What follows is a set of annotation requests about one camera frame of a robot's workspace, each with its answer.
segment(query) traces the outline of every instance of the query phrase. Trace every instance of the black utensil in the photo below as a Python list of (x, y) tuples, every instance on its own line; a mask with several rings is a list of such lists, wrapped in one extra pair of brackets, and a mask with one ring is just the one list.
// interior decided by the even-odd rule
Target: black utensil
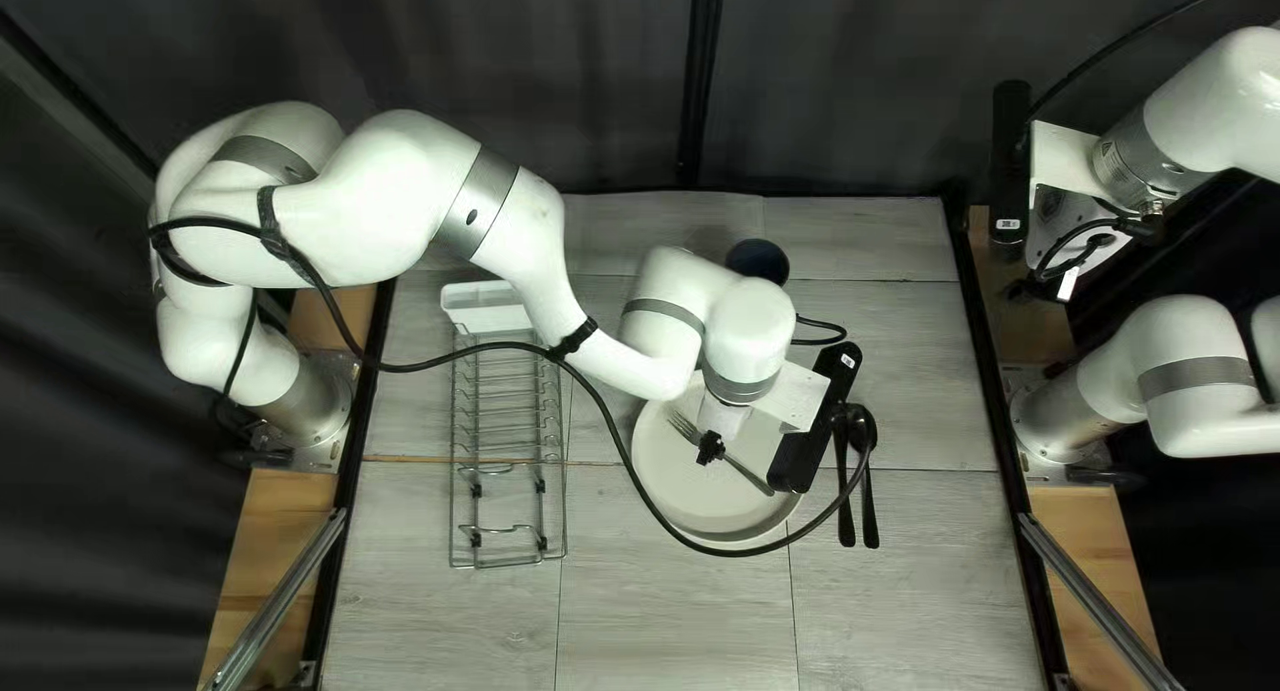
[[(838, 489), (844, 491), (846, 484), (849, 484), (849, 425), (845, 421), (832, 422), (832, 438), (836, 440), (836, 470), (840, 476)], [(836, 535), (838, 535), (840, 545), (846, 549), (852, 549), (858, 545), (858, 531), (854, 528), (854, 509), (850, 505), (852, 502), (845, 499), (845, 503), (840, 504), (840, 511), (836, 522)]]
[[(876, 448), (876, 426), (867, 422), (865, 416), (860, 416), (847, 422), (845, 426), (849, 438), (847, 441), (854, 444), (858, 449), (873, 449)], [(863, 475), (863, 544), (868, 549), (879, 548), (879, 525), (876, 523), (876, 499), (872, 496), (872, 467), (867, 467), (867, 472)]]

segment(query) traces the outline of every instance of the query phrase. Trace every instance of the black cable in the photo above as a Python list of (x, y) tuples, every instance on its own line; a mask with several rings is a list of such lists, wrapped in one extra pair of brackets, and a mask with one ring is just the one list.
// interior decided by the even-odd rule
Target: black cable
[[(151, 226), (148, 234), (151, 235), (151, 239), (155, 241), (157, 237), (161, 237), (161, 234), (165, 234), (175, 228), (225, 228), (228, 230), (244, 233), (248, 237), (253, 237), (257, 239), (262, 238), (262, 232), (256, 225), (243, 224), (239, 221), (233, 221), (232, 219), (214, 218), (214, 216), (189, 216), (189, 218), (182, 218), (178, 221), (156, 224)], [(333, 317), (334, 325), (338, 326), (338, 333), (342, 335), (342, 339), (346, 340), (346, 344), (351, 349), (351, 353), (356, 354), (360, 358), (365, 358), (366, 362), (369, 358), (366, 358), (365, 351), (360, 347), (360, 343), (357, 343), (355, 337), (352, 337), (351, 328), (347, 326), (347, 321), (342, 315), (342, 308), (338, 307), (338, 302), (333, 298), (333, 290), (324, 282), (320, 274), (316, 273), (315, 267), (312, 266), (310, 258), (306, 257), (306, 255), (296, 250), (292, 244), (285, 243), (285, 246), (287, 246), (285, 252), (293, 256), (293, 258), (297, 261), (297, 265), (302, 269), (303, 274), (310, 275), (310, 278), (303, 278), (303, 280), (308, 282), (316, 290), (320, 292), (320, 296), (324, 299), (325, 306), (329, 308), (329, 315)], [(600, 397), (599, 390), (596, 390), (595, 386), (593, 386), (591, 383), (586, 380), (586, 377), (582, 375), (581, 371), (573, 369), (564, 358), (552, 354), (549, 349), (544, 349), (541, 347), (536, 347), (532, 343), (525, 343), (521, 340), (490, 340), (489, 343), (476, 343), (474, 347), (460, 349), (444, 356), (428, 358), (417, 363), (384, 365), (381, 362), (376, 362), (376, 369), (379, 371), (389, 371), (389, 372), (424, 371), (428, 369), (435, 369), (438, 366), (443, 366), (460, 357), (474, 356), (483, 352), (499, 351), (499, 349), (515, 349), (515, 351), (529, 352), (531, 354), (541, 356), (547, 360), (550, 360), (556, 366), (563, 369), (573, 379), (573, 381), (576, 381), (577, 385), (586, 392), (586, 395), (591, 397), (591, 401), (595, 403), (595, 407), (600, 411), (600, 416), (604, 417), (604, 425), (609, 430), (609, 438), (613, 438), (613, 445), (614, 448), (617, 448), (618, 456), (622, 458), (622, 466), (627, 470), (627, 476), (631, 477), (631, 485), (635, 486), (636, 494), (640, 495), (640, 500), (644, 503), (645, 508), (649, 511), (653, 518), (658, 522), (659, 526), (662, 526), (663, 531), (666, 531), (672, 539), (675, 539), (676, 541), (678, 541), (680, 544), (682, 544), (689, 549), (692, 549), (698, 553), (707, 554), (710, 557), (721, 557), (721, 558), (755, 557), (760, 554), (767, 554), (769, 552), (776, 552), (783, 546), (799, 541), (800, 539), (804, 539), (810, 532), (813, 532), (813, 530), (822, 526), (822, 523), (827, 518), (831, 518), (831, 514), (836, 513), (836, 511), (840, 508), (842, 503), (849, 502), (849, 496), (852, 495), (854, 490), (858, 488), (859, 484), (861, 484), (863, 477), (867, 475), (867, 468), (868, 465), (870, 463), (870, 453), (876, 449), (876, 438), (877, 438), (876, 418), (870, 415), (869, 411), (867, 411), (865, 407), (858, 406), (861, 407), (861, 413), (865, 415), (861, 418), (861, 421), (867, 422), (868, 426), (868, 434), (864, 435), (864, 438), (867, 438), (867, 447), (863, 449), (858, 449), (858, 453), (861, 457), (858, 462), (858, 468), (854, 470), (852, 476), (849, 479), (849, 484), (846, 484), (841, 489), (840, 494), (836, 496), (836, 500), (832, 502), (831, 505), (824, 508), (822, 513), (819, 513), (817, 517), (813, 518), (813, 521), (809, 521), (806, 525), (796, 530), (795, 534), (788, 534), (782, 539), (771, 541), (760, 546), (754, 546), (750, 549), (717, 549), (713, 546), (704, 546), (681, 534), (680, 530), (672, 526), (671, 522), (668, 522), (667, 518), (662, 516), (662, 512), (653, 503), (653, 499), (649, 498), (649, 493), (645, 491), (644, 484), (636, 475), (635, 466), (632, 466), (631, 463), (631, 453), (627, 453), (626, 444), (622, 443), (622, 435), (618, 433), (617, 422), (613, 421), (613, 415), (609, 413), (609, 406), (604, 403), (604, 398)]]
[(1080, 252), (1079, 256), (1073, 257), (1070, 260), (1065, 260), (1055, 265), (1052, 269), (1048, 269), (1050, 260), (1057, 256), (1059, 252), (1064, 250), (1066, 243), (1075, 241), (1082, 233), (1087, 233), (1089, 230), (1093, 230), (1094, 228), (1120, 229), (1120, 226), (1121, 221), (1119, 218), (1096, 218), (1093, 221), (1079, 224), (1075, 228), (1071, 228), (1061, 238), (1059, 238), (1059, 241), (1053, 241), (1053, 244), (1048, 247), (1047, 252), (1044, 252), (1044, 256), (1042, 256), (1039, 258), (1039, 262), (1036, 264), (1036, 271), (1032, 273), (1032, 276), (1036, 280), (1039, 280), (1041, 284), (1043, 284), (1048, 279), (1057, 278), (1061, 274), (1066, 274), (1071, 269), (1075, 269), (1078, 265), (1084, 262), (1085, 258), (1091, 257), (1093, 252), (1096, 252), (1100, 247), (1102, 247), (1103, 241), (1094, 241), (1097, 237), (1085, 241), (1084, 250)]
[(236, 374), (239, 372), (241, 363), (244, 362), (244, 352), (248, 349), (248, 339), (253, 335), (253, 322), (257, 321), (257, 302), (248, 306), (248, 319), (244, 321), (244, 333), (241, 334), (239, 348), (236, 349), (236, 360), (232, 370), (227, 374), (227, 384), (223, 384), (223, 397), (232, 395), (232, 385), (236, 384)]
[(831, 343), (840, 343), (846, 337), (849, 331), (845, 331), (842, 325), (828, 321), (814, 321), (813, 319), (805, 319), (796, 314), (796, 322), (804, 325), (813, 325), (814, 328), (824, 328), (827, 331), (835, 331), (835, 337), (828, 337), (826, 339), (791, 339), (792, 347), (828, 347)]
[(1180, 13), (1184, 13), (1187, 10), (1190, 10), (1206, 1), (1208, 0), (1185, 0), (1153, 18), (1148, 18), (1144, 23), (1142, 23), (1137, 28), (1133, 28), (1128, 33), (1107, 44), (1106, 47), (1103, 47), (1102, 50), (1084, 59), (1083, 63), (1073, 68), (1071, 72), (1068, 73), (1061, 81), (1053, 83), (1053, 86), (1048, 91), (1044, 91), (1044, 93), (1039, 99), (1037, 99), (1034, 104), (1032, 104), (1032, 109), (1027, 111), (1027, 122), (1029, 123), (1030, 120), (1033, 120), (1037, 113), (1039, 113), (1039, 110), (1044, 107), (1044, 105), (1048, 101), (1053, 100), (1053, 96), (1062, 92), (1062, 88), (1070, 86), (1076, 78), (1088, 73), (1091, 68), (1106, 60), (1111, 54), (1129, 45), (1130, 42), (1138, 40), (1139, 37), (1147, 35), (1147, 32), (1161, 26), (1170, 18)]
[(248, 339), (253, 335), (253, 322), (256, 321), (257, 303), (255, 301), (255, 303), (248, 308), (248, 319), (244, 321), (244, 331), (241, 334), (239, 348), (236, 349), (236, 358), (232, 361), (232, 370), (227, 372), (227, 383), (223, 384), (223, 392), (216, 399), (214, 399), (214, 404), (210, 406), (209, 409), (210, 417), (223, 429), (223, 431), (242, 439), (242, 441), (248, 440), (244, 435), (244, 427), (233, 429), (229, 422), (224, 422), (221, 408), (223, 404), (227, 404), (230, 399), (232, 386), (236, 384), (236, 375), (239, 372), (239, 367), (244, 362), (244, 352), (248, 349)]

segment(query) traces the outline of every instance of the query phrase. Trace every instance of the tile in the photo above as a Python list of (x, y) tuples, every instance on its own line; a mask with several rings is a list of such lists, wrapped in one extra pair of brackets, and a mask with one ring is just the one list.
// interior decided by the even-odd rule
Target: tile
[(564, 216), (570, 274), (639, 274), (649, 248), (662, 244), (722, 260), (735, 242), (764, 229), (762, 198), (740, 193), (571, 195)]
[[(1043, 688), (996, 473), (878, 470), (881, 548), (842, 548), (828, 521), (791, 546), (800, 687)], [(829, 500), (835, 472), (788, 522)]]
[[(467, 271), (410, 271), (396, 280), (383, 360), (410, 363), (453, 351), (453, 325), (440, 310), (440, 289), (492, 275)], [(449, 367), (379, 372), (366, 454), (444, 457), (449, 454)]]
[(936, 197), (765, 198), (764, 238), (786, 251), (791, 278), (957, 278)]
[[(786, 288), (801, 316), (844, 325), (863, 351), (850, 399), (876, 416), (874, 467), (996, 468), (957, 284), (792, 280)], [(792, 347), (787, 357), (810, 369), (819, 351)], [(835, 467), (835, 453), (823, 466)]]
[(795, 688), (787, 555), (703, 557), (621, 467), (570, 468), (558, 690)]
[(554, 687), (559, 562), (449, 568), (448, 466), (362, 465), (326, 691)]

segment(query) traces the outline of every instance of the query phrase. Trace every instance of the black cable tie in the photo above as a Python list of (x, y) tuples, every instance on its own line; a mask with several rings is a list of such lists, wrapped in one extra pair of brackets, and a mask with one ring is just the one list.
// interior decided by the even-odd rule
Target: black cable tie
[(582, 340), (589, 339), (599, 328), (600, 325), (588, 316), (586, 321), (577, 326), (577, 331), (564, 337), (559, 343), (547, 349), (547, 357), (550, 360), (564, 360), (564, 356), (577, 353), (577, 349), (582, 348)]
[(261, 241), (266, 253), (289, 264), (289, 269), (306, 280), (310, 275), (291, 253), (289, 242), (284, 241), (284, 232), (280, 230), (280, 223), (275, 218), (275, 203), (273, 202), (275, 189), (275, 186), (264, 186), (257, 191), (257, 224), (262, 229), (262, 235), (259, 241)]

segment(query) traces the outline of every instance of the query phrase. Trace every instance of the robotic arm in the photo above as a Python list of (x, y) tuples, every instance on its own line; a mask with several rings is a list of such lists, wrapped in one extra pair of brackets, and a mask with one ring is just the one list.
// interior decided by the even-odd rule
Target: robotic arm
[[(622, 339), (591, 325), (568, 284), (558, 192), (466, 134), (412, 110), (349, 137), (302, 102), (255, 107), (182, 143), (156, 182), (151, 224), (215, 216), (278, 228), (330, 287), (404, 273), (436, 242), (521, 294), (543, 339), (589, 333), (567, 360), (644, 399), (669, 401), (705, 356), (699, 424), (731, 439), (772, 388), (795, 328), (787, 294), (678, 248), (655, 248), (626, 306)], [(308, 287), (288, 257), (224, 228), (186, 226), (156, 244), (161, 353), (186, 381), (223, 388), (250, 322), (252, 289)], [(337, 433), (343, 390), (282, 335), (253, 322), (229, 397), (293, 438)]]
[(1025, 83), (997, 87), (989, 232), (1024, 244), (1034, 279), (1051, 282), (1059, 302), (1078, 275), (1151, 233), (1170, 203), (1220, 171), (1280, 180), (1280, 29), (1224, 36), (1101, 137), (1043, 120), (1024, 127), (1027, 93)]
[[(1280, 297), (1258, 306), (1258, 366), (1280, 383)], [(1231, 312), (1204, 296), (1139, 306), (1115, 337), (1075, 367), (1010, 399), (1019, 444), (1051, 463), (1074, 463), (1112, 431), (1146, 421), (1178, 458), (1280, 452), (1280, 407), (1267, 404)]]

